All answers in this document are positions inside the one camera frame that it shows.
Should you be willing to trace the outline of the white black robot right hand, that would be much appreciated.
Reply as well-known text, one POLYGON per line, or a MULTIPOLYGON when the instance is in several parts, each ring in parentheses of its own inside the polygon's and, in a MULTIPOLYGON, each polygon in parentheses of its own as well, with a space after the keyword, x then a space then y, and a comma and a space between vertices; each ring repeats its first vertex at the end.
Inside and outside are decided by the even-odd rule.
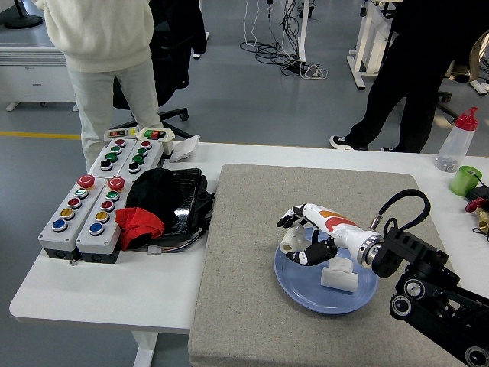
POLYGON ((370 268, 373 260, 368 256, 383 241, 379 233, 364 230, 345 216, 311 203, 288 210, 277 226, 287 230, 279 250, 303 266, 328 261, 339 248, 346 248, 354 261, 370 268))

